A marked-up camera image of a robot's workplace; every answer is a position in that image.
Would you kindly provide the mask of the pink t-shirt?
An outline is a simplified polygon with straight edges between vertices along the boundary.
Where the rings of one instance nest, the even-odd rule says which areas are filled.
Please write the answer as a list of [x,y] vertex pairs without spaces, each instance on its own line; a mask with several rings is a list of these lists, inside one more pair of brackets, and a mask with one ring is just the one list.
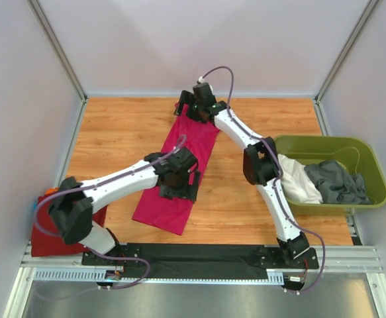
[[162,154],[169,152],[182,135],[187,140],[179,152],[157,165],[165,172],[163,180],[143,192],[132,220],[183,234],[218,133],[212,124],[198,123],[186,115],[175,120],[162,146]]

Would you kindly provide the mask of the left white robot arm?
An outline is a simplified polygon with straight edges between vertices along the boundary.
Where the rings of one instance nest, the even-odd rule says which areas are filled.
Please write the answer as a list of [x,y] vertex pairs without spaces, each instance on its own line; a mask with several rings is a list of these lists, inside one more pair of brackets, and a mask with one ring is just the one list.
[[114,234],[97,224],[93,215],[108,204],[137,191],[157,188],[159,196],[194,202],[197,198],[199,161],[186,147],[155,152],[134,165],[102,178],[77,181],[66,178],[52,198],[48,214],[66,245],[82,244],[96,252],[106,266],[122,256]]

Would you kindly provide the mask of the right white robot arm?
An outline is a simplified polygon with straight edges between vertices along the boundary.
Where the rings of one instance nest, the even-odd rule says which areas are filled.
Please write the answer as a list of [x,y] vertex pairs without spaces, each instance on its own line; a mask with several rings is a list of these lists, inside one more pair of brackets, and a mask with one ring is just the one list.
[[283,192],[283,171],[274,140],[256,134],[226,102],[217,101],[207,82],[198,83],[192,92],[183,90],[174,113],[212,124],[243,150],[243,174],[249,184],[256,186],[273,219],[280,262],[290,268],[297,264],[310,266],[316,255],[306,236],[308,230],[297,224]]

